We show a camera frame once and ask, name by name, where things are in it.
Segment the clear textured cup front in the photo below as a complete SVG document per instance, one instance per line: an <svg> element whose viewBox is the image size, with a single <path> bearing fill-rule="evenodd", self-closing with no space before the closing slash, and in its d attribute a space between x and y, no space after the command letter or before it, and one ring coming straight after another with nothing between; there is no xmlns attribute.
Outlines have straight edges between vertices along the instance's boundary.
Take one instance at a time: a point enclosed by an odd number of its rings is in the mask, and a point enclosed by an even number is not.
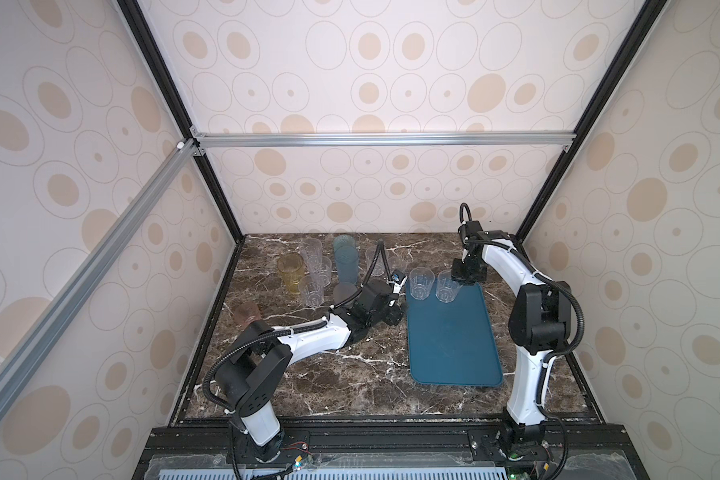
<svg viewBox="0 0 720 480"><path fill-rule="evenodd" d="M303 304L311 309L320 308L324 303L324 286L311 276L303 277L298 284Z"/></svg>

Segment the teal plastic tray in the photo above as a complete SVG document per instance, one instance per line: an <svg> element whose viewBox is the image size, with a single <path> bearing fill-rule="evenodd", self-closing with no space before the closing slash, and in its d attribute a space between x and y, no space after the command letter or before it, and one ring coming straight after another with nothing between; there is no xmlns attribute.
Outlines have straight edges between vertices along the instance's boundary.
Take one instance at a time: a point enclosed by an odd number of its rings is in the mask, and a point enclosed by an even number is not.
<svg viewBox="0 0 720 480"><path fill-rule="evenodd" d="M410 373L417 383L499 387L503 371L484 296L478 285L442 303L408 299Z"/></svg>

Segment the small clear cup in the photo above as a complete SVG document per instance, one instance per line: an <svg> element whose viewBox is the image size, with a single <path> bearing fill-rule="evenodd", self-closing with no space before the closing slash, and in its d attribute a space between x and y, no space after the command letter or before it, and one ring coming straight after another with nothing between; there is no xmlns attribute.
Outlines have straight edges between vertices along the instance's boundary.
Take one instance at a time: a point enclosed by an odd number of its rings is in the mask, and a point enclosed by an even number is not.
<svg viewBox="0 0 720 480"><path fill-rule="evenodd" d="M453 278L450 270L444 270L438 274L436 285L436 298L444 304L456 300L462 284Z"/></svg>

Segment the pink plastic cup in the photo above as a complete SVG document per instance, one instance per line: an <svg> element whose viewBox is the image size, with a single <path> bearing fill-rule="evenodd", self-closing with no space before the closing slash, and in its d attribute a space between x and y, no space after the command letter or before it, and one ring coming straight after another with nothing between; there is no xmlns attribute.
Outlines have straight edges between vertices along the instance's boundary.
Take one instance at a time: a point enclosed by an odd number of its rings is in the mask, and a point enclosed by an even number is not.
<svg viewBox="0 0 720 480"><path fill-rule="evenodd" d="M247 327L250 323L261 319L262 317L259 307L253 301L244 302L238 305L233 312L234 322L241 327Z"/></svg>

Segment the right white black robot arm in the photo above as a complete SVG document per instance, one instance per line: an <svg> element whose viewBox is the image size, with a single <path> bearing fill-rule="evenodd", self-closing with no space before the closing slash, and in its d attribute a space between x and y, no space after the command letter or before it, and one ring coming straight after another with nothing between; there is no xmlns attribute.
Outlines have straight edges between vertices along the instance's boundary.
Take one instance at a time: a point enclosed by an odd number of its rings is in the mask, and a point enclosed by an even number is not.
<svg viewBox="0 0 720 480"><path fill-rule="evenodd" d="M515 294L508 320L516 346L515 379L498 442L505 452L538 444L549 419L544 404L552 366L580 343L583 310L567 284L534 267L506 232L483 229L465 203L459 221L463 255L452 262L452 278L464 285L481 283L491 268Z"/></svg>

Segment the clear faceted cup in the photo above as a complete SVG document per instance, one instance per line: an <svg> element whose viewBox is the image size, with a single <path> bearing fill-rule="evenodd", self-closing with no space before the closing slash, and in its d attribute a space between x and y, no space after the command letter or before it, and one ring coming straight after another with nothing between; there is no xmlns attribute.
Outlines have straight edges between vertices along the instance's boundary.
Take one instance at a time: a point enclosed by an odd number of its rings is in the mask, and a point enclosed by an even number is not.
<svg viewBox="0 0 720 480"><path fill-rule="evenodd" d="M372 277L385 277L386 270L384 265L384 255L376 254L376 247L371 246L365 250L366 267L371 272Z"/></svg>
<svg viewBox="0 0 720 480"><path fill-rule="evenodd" d="M410 297L423 301L431 294L435 282L435 275L429 268L421 266L415 267L410 272L408 282Z"/></svg>

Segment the clear faceted cup front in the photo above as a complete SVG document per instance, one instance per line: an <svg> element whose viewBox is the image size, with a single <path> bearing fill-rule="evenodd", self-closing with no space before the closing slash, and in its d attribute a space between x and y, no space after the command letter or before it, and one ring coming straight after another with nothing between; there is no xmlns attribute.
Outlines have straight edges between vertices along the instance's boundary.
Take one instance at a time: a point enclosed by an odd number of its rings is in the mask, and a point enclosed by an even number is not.
<svg viewBox="0 0 720 480"><path fill-rule="evenodd" d="M410 272L408 282L410 297L423 301L431 294L435 282L435 275L429 268L421 266L415 267Z"/></svg>

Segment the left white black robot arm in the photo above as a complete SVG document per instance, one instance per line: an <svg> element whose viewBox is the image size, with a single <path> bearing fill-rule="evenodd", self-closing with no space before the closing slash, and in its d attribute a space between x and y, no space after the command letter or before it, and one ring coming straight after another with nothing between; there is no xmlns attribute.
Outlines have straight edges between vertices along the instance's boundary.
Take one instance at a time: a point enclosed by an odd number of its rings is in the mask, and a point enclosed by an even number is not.
<svg viewBox="0 0 720 480"><path fill-rule="evenodd" d="M406 280L403 271L390 267L379 240L361 285L322 318L285 327L262 320L250 323L205 374L204 397L225 409L232 427L253 445L278 449L283 429L272 397L288 367L351 346L379 323L399 324L406 313L400 300Z"/></svg>

